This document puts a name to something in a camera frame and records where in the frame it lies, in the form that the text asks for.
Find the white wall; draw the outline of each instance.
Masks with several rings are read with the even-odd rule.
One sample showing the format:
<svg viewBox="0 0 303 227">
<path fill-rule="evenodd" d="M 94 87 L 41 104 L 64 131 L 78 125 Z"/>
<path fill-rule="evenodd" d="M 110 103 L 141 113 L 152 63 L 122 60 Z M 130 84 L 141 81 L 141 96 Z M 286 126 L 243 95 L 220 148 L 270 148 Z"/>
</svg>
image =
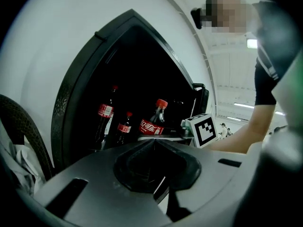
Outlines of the white wall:
<svg viewBox="0 0 303 227">
<path fill-rule="evenodd" d="M 204 83 L 214 101 L 199 47 L 166 0 L 30 0 L 0 52 L 0 93 L 27 110 L 50 155 L 53 106 L 68 67 L 95 31 L 129 9 L 163 36 L 193 82 Z"/>
<path fill-rule="evenodd" d="M 242 124 L 241 123 L 236 123 L 236 122 L 233 122 L 231 120 L 226 120 L 226 119 L 223 119 L 223 118 L 215 117 L 214 124 L 215 124 L 215 127 L 216 127 L 218 133 L 222 132 L 222 126 L 220 125 L 221 123 L 225 123 L 226 127 L 230 128 L 232 133 L 235 133 L 243 125 L 245 125 L 243 123 Z"/>
</svg>

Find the gray plastic surface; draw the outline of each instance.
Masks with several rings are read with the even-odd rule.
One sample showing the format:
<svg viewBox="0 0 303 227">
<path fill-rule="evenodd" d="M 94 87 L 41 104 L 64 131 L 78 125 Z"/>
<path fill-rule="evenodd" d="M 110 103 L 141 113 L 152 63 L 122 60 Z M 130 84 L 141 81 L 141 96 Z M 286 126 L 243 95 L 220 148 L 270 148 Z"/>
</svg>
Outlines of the gray plastic surface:
<svg viewBox="0 0 303 227">
<path fill-rule="evenodd" d="M 87 156 L 74 165 L 51 179 L 35 196 L 35 199 L 47 206 L 52 199 L 74 178 L 85 179 L 89 183 L 74 202 L 72 207 L 64 217 L 65 220 L 80 226 L 163 226 L 172 223 L 171 220 L 162 213 L 153 199 L 152 194 L 131 192 L 121 185 L 113 173 L 115 159 L 121 153 L 134 147 L 134 144 L 112 148 L 103 152 L 98 152 Z M 254 165 L 257 164 L 255 155 L 259 151 L 250 150 L 248 155 L 210 151 L 207 149 L 193 148 L 174 143 L 176 148 L 195 156 L 202 165 L 202 173 L 191 189 L 178 191 L 177 198 L 181 207 L 190 211 L 198 212 L 175 223 L 179 226 L 192 226 L 195 219 L 196 224 L 201 222 L 201 217 L 205 220 L 215 214 L 215 209 L 219 206 L 229 207 L 241 198 L 250 177 L 243 182 L 240 179 L 240 186 L 236 183 L 229 187 L 231 181 L 242 168 L 252 168 L 248 175 L 254 172 Z M 227 166 L 218 163 L 221 158 L 243 162 L 240 168 Z"/>
</svg>

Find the red label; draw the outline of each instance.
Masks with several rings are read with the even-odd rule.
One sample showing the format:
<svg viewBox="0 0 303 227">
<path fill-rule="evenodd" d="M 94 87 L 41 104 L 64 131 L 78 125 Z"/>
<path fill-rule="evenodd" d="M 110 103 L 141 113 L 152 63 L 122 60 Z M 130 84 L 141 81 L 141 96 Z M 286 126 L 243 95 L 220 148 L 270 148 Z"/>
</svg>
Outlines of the red label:
<svg viewBox="0 0 303 227">
<path fill-rule="evenodd" d="M 139 131 L 143 134 L 160 135 L 162 134 L 164 127 L 155 125 L 145 119 L 142 119 Z"/>
<path fill-rule="evenodd" d="M 123 124 L 119 124 L 118 130 L 120 130 L 124 133 L 129 133 L 129 131 L 131 131 L 131 126 L 125 126 Z"/>
<path fill-rule="evenodd" d="M 113 110 L 114 110 L 113 107 L 108 106 L 106 104 L 101 104 L 101 106 L 100 106 L 100 108 L 98 110 L 98 114 L 101 117 L 110 118 L 110 116 L 112 115 Z"/>
</svg>

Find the ceiling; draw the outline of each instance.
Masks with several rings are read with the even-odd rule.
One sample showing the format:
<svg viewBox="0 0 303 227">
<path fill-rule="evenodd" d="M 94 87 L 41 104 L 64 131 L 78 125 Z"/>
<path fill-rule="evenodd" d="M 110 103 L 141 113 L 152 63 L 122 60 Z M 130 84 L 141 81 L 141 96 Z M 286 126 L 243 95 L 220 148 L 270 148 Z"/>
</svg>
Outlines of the ceiling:
<svg viewBox="0 0 303 227">
<path fill-rule="evenodd" d="M 201 7 L 205 0 L 173 0 L 178 5 L 181 15 L 190 17 L 192 8 Z M 249 3 L 259 0 L 246 0 Z M 216 116 L 239 118 L 241 123 L 247 123 L 251 117 L 253 109 L 235 106 L 234 103 L 254 105 L 255 85 L 254 71 L 257 58 L 257 50 L 247 48 L 247 38 L 254 38 L 252 34 L 231 37 L 220 33 L 212 32 L 211 29 L 195 29 L 203 46 L 202 53 L 209 63 L 211 76 L 213 77 L 213 87 L 215 90 Z M 276 111 L 281 112 L 279 105 Z M 270 125 L 270 130 L 276 126 L 286 125 L 284 116 L 274 115 Z"/>
</svg>

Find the soda bottle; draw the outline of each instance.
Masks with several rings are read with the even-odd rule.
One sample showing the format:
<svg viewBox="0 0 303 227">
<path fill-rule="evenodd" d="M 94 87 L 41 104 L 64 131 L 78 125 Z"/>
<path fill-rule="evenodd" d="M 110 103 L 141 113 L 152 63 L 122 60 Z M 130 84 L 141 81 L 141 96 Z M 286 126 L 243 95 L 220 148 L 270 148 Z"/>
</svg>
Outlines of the soda bottle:
<svg viewBox="0 0 303 227">
<path fill-rule="evenodd" d="M 114 113 L 114 100 L 117 90 L 118 90 L 118 86 L 114 85 L 112 87 L 112 91 L 108 99 L 104 103 L 102 103 L 99 107 L 98 110 L 99 120 L 98 120 L 96 135 L 95 135 L 96 148 L 101 149 L 101 143 L 105 137 L 105 129 L 109 128 L 107 124 L 111 123 L 110 119 L 112 118 Z"/>
<path fill-rule="evenodd" d="M 118 131 L 116 134 L 116 146 L 122 146 L 126 135 L 130 132 L 130 118 L 133 114 L 131 112 L 126 112 L 126 118 L 119 123 Z"/>
<path fill-rule="evenodd" d="M 142 119 L 139 126 L 139 131 L 142 134 L 161 135 L 164 129 L 164 110 L 167 107 L 167 102 L 158 99 L 156 103 L 156 111 L 149 120 Z"/>
</svg>

